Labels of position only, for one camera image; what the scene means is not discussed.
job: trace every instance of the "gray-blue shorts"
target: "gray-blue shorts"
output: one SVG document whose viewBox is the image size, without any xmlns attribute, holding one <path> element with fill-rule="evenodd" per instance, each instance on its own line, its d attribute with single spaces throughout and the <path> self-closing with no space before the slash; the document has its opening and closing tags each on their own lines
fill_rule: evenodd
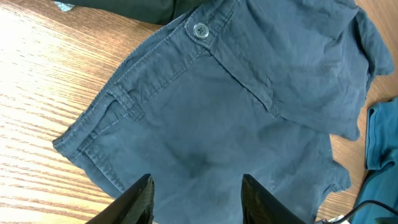
<svg viewBox="0 0 398 224">
<path fill-rule="evenodd" d="M 347 2 L 210 1 L 133 51 L 54 147 L 112 197 L 152 174 L 161 224 L 241 223 L 245 173 L 311 223 L 350 186 L 329 133 L 358 137 L 366 84 L 391 68 Z"/>
</svg>

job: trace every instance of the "dark green garment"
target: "dark green garment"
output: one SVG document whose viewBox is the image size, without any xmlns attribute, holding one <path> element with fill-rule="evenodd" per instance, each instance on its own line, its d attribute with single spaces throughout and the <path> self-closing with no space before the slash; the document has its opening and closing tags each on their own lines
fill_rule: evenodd
<svg viewBox="0 0 398 224">
<path fill-rule="evenodd" d="M 57 0 L 77 6 L 104 9 L 122 16 L 165 25 L 207 0 Z"/>
</svg>

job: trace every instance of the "wooden table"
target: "wooden table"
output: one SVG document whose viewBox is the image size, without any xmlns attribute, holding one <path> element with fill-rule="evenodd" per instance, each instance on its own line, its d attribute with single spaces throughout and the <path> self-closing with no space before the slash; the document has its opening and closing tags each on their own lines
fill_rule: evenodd
<svg viewBox="0 0 398 224">
<path fill-rule="evenodd" d="M 398 2 L 361 0 L 398 65 Z M 113 200 L 53 149 L 123 59 L 159 26 L 52 1 L 0 0 L 0 223 L 84 223 Z M 366 108 L 398 95 L 398 75 L 377 77 L 359 141 L 332 136 L 352 188 L 331 194 L 319 218 L 351 210 L 365 175 Z"/>
</svg>

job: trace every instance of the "button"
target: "button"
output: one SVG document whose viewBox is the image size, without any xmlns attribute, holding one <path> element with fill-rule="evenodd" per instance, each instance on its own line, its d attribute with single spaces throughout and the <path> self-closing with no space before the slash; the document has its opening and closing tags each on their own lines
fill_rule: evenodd
<svg viewBox="0 0 398 224">
<path fill-rule="evenodd" d="M 193 33 L 195 34 L 196 37 L 199 39 L 204 39 L 207 36 L 209 36 L 209 27 L 204 25 L 201 22 L 198 22 L 193 26 Z"/>
</svg>

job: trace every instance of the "belt loop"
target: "belt loop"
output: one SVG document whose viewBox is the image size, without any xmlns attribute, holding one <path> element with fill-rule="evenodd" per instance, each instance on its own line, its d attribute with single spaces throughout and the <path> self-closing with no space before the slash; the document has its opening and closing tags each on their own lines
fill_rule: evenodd
<svg viewBox="0 0 398 224">
<path fill-rule="evenodd" d="M 120 83 L 115 83 L 115 86 L 110 88 L 108 93 L 117 99 L 134 120 L 139 121 L 145 116 L 139 104 L 129 96 Z"/>
</svg>

